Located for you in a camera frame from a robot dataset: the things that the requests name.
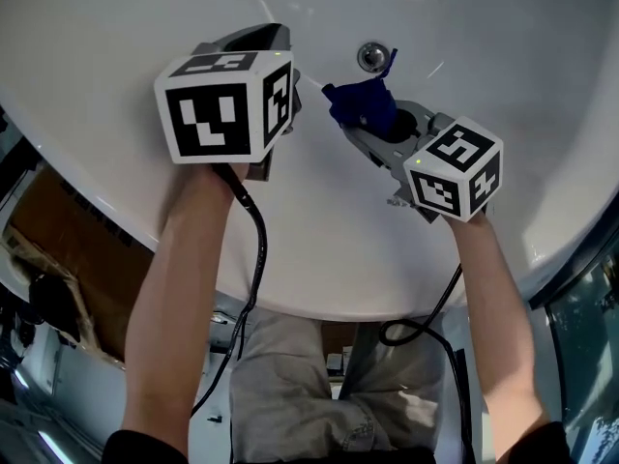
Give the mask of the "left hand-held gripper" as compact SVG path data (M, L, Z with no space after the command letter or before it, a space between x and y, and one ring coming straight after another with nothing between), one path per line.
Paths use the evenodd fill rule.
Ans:
M301 109L290 29L260 24L172 61L154 90L176 164L246 163L270 178L276 142Z

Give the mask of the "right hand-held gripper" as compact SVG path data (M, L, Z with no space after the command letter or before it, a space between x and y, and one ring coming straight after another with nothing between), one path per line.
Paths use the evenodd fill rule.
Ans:
M434 113L414 101L397 100L397 127L426 127ZM347 140L369 160L400 160L400 140L341 124ZM445 217L468 221L502 186L503 141L460 116L403 162L412 204Z

